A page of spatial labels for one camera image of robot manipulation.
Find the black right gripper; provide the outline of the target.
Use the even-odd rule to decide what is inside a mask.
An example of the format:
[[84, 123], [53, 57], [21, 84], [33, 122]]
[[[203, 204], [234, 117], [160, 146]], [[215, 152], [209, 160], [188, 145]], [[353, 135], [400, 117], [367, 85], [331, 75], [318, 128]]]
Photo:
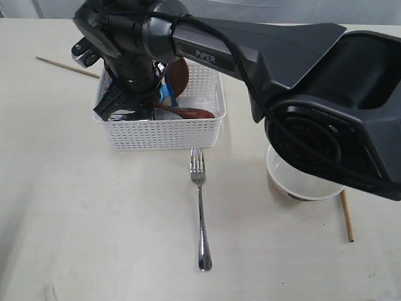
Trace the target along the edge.
[[138, 103], [155, 103], [159, 76], [151, 58], [141, 53], [125, 53], [118, 57], [103, 55], [104, 67], [111, 84], [93, 111], [103, 121], [119, 110], [137, 111]]

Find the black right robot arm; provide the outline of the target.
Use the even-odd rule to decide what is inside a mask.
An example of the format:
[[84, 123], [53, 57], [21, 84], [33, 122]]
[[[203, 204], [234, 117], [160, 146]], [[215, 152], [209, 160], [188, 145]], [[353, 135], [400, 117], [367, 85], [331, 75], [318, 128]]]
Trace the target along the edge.
[[180, 1], [85, 1], [73, 22], [74, 60], [103, 60], [111, 78], [102, 120], [150, 119], [162, 78], [187, 58], [246, 84], [253, 120], [288, 164], [400, 200], [400, 38], [197, 18]]

